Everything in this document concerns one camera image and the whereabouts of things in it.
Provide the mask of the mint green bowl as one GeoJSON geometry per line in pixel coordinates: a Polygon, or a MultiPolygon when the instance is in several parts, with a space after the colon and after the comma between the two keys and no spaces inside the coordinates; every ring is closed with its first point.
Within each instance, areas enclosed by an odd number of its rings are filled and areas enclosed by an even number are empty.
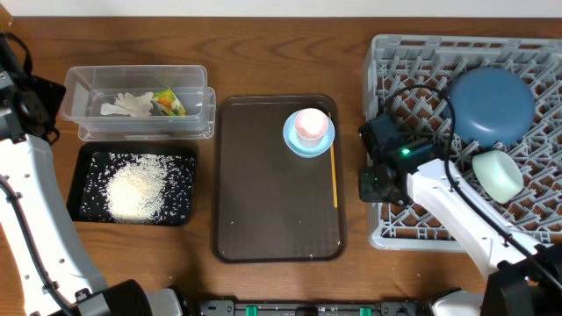
{"type": "Polygon", "coordinates": [[[472,158],[472,169],[487,195],[506,204],[524,186],[522,172],[505,152],[492,150],[472,158]]]}

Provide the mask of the dark blue plate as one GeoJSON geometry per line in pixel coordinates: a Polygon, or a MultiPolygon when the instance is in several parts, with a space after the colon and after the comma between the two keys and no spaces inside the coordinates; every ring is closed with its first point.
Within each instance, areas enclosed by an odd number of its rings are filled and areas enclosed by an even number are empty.
{"type": "Polygon", "coordinates": [[[455,134],[467,143],[511,145],[533,126],[535,100],[530,87],[506,69],[472,69],[451,83],[448,97],[452,106],[443,110],[443,116],[456,118],[455,134]]]}

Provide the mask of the yellow green snack wrapper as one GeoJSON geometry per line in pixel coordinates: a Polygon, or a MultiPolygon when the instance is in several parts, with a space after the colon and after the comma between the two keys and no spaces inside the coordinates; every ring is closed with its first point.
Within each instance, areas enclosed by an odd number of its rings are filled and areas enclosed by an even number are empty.
{"type": "Polygon", "coordinates": [[[153,95],[152,101],[161,112],[168,116],[185,116],[186,110],[183,104],[179,101],[177,96],[171,89],[156,92],[153,95]]]}

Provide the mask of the white tissue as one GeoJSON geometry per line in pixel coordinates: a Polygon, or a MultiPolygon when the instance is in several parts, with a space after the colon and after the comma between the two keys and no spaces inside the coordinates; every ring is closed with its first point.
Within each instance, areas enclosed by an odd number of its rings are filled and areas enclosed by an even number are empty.
{"type": "Polygon", "coordinates": [[[131,93],[119,93],[113,104],[104,103],[101,105],[100,114],[109,116],[112,114],[126,115],[131,117],[149,117],[153,109],[153,92],[146,92],[141,96],[134,96],[131,93]]]}

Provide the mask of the white rice pile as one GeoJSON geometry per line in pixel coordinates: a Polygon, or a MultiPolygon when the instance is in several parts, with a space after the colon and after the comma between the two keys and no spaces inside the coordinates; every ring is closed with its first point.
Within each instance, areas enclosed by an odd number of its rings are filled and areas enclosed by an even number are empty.
{"type": "Polygon", "coordinates": [[[196,159],[96,152],[85,174],[82,221],[181,226],[191,215],[196,159]]]}

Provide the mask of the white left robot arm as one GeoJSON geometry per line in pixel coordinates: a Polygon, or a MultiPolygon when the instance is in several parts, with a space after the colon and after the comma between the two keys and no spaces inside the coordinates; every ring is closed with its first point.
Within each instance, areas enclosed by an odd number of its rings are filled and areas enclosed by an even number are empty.
{"type": "Polygon", "coordinates": [[[1,227],[17,264],[28,315],[187,315],[173,287],[110,286],[90,259],[63,200],[51,146],[66,89],[32,74],[25,43],[1,35],[1,227]]]}

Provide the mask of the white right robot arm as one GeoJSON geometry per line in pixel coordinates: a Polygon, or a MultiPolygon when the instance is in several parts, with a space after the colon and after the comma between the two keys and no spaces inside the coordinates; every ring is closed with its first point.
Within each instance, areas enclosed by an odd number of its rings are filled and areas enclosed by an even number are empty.
{"type": "Polygon", "coordinates": [[[434,315],[539,316],[561,313],[561,248],[546,247],[510,225],[458,173],[449,152],[408,142],[388,115],[362,125],[372,166],[359,175],[366,203],[418,204],[464,248],[486,279],[484,294],[452,291],[430,304],[434,315]]]}

